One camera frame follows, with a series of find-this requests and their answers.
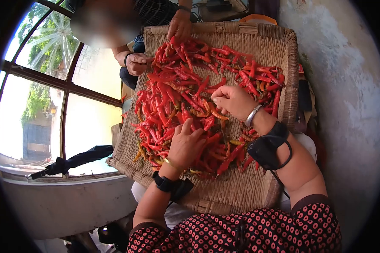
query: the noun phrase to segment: window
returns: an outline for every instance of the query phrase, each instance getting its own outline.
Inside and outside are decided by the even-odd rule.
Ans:
[[[61,90],[8,75],[0,100],[1,166],[39,171],[60,156],[62,99]]]
[[[62,0],[33,3],[0,73],[0,169],[28,175],[57,157],[111,144],[121,122],[120,66],[110,49],[90,48],[70,29]],[[70,175],[115,172],[105,159]]]
[[[16,63],[66,80],[78,45],[71,19],[52,11],[32,34]]]
[[[112,98],[121,99],[120,68],[111,49],[98,49],[85,45],[77,61],[72,82]]]
[[[66,158],[97,145],[111,145],[111,127],[121,123],[121,108],[69,94],[65,127]],[[69,174],[115,172],[105,163],[89,163],[69,170]]]

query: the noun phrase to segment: woven basket tray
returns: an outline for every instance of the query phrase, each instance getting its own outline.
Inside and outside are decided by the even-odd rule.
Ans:
[[[166,41],[168,26],[154,26],[144,29],[145,53],[153,57],[157,48]],[[279,26],[246,23],[246,22],[210,22],[193,24],[193,37],[200,38],[214,47],[229,47],[253,54],[256,62],[264,66],[278,66],[283,69],[286,87],[283,88],[279,119],[286,123],[289,129],[294,129],[294,119],[297,110],[298,96],[298,62],[297,38],[293,30]],[[202,78],[211,75],[211,85],[219,83],[222,75],[215,75],[199,67],[195,72]],[[227,85],[237,85],[235,74],[226,72]],[[136,92],[144,89],[147,81],[145,74],[138,79]],[[152,182],[152,169],[148,162],[132,163],[137,154],[137,134],[129,123],[138,123],[137,116],[132,113],[137,95],[131,104],[131,110],[124,121],[119,140],[114,149],[109,165],[137,181],[145,187]],[[238,139],[240,124],[230,116],[230,138]],[[239,213],[264,206],[273,206],[279,195],[279,185],[271,173],[258,171],[252,163],[249,168],[240,173],[237,169],[228,169],[216,180],[200,180],[191,176],[193,190],[180,203],[199,213],[229,214]]]

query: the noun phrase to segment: silver bangle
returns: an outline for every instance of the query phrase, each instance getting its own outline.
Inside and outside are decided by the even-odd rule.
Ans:
[[[253,117],[255,116],[256,112],[262,107],[261,104],[258,104],[258,106],[256,106],[252,112],[249,114],[248,118],[246,118],[246,121],[245,121],[245,125],[247,127],[250,127],[250,124],[252,123],[252,120],[253,120]]]

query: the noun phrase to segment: polka dot shirt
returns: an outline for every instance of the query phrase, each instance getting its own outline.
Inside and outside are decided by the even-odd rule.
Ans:
[[[130,233],[127,252],[334,252],[341,247],[339,223],[329,199],[301,199],[285,213],[257,209],[241,214],[197,214],[172,231],[152,222]]]

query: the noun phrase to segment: pile of chili peppers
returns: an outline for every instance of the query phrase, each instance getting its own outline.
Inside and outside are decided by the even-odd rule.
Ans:
[[[214,48],[196,38],[178,43],[173,36],[163,43],[152,61],[152,72],[147,73],[146,89],[138,92],[134,112],[139,124],[132,124],[139,132],[138,152],[133,162],[141,157],[149,161],[153,170],[159,170],[167,157],[175,127],[187,118],[194,119],[191,130],[202,128],[206,139],[187,172],[200,178],[214,179],[236,164],[243,172],[253,161],[246,157],[246,145],[258,138],[254,129],[243,124],[239,140],[227,135],[228,117],[221,115],[210,100],[210,95],[226,85],[210,85],[208,75],[201,78],[194,67],[211,70],[215,74],[225,71],[236,73],[236,82],[264,109],[277,117],[284,75],[280,68],[264,67],[256,63],[253,55],[241,53],[224,45]]]

